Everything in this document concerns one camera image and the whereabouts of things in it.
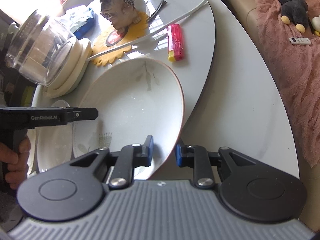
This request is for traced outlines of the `person's left hand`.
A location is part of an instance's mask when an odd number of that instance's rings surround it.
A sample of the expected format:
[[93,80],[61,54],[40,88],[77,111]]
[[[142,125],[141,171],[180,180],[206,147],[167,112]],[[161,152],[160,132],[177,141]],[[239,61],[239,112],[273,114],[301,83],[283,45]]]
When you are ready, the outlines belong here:
[[1,162],[8,165],[5,181],[12,190],[18,189],[27,178],[30,149],[31,143],[27,135],[20,142],[17,153],[1,143]]

